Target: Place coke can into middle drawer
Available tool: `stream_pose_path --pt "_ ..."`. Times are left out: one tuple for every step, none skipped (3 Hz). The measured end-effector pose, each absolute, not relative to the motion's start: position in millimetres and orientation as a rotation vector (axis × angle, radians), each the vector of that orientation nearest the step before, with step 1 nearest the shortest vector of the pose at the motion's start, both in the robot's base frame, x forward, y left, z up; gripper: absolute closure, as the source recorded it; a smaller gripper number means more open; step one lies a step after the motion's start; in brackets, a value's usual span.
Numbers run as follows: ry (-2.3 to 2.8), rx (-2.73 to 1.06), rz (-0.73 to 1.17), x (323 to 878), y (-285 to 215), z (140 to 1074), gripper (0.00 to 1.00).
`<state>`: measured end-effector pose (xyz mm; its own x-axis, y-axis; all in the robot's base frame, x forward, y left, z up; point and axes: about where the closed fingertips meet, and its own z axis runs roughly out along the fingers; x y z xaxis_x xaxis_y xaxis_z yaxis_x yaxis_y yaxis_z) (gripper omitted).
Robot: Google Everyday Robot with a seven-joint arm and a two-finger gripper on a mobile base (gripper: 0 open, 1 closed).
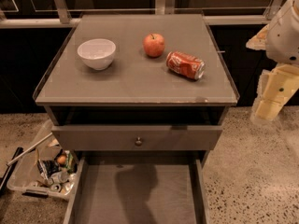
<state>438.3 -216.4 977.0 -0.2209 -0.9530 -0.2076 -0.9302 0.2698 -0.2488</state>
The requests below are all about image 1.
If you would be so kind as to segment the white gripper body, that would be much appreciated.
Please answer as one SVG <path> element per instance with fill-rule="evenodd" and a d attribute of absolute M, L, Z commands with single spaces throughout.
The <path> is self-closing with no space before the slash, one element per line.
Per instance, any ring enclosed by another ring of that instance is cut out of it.
<path fill-rule="evenodd" d="M 270 21 L 265 50 L 277 63 L 299 64 L 299 0 L 287 0 Z"/>

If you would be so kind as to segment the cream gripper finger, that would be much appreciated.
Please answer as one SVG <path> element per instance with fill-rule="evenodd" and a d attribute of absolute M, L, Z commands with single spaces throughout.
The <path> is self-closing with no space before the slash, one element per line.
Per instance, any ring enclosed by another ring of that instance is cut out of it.
<path fill-rule="evenodd" d="M 257 97 L 252 105 L 250 120 L 257 124 L 273 121 L 298 90 L 298 65 L 278 63 L 271 71 L 263 70 L 259 77 Z"/>
<path fill-rule="evenodd" d="M 255 36 L 253 36 L 247 43 L 248 49 L 265 50 L 265 40 L 267 36 L 269 25 L 265 25 Z"/>

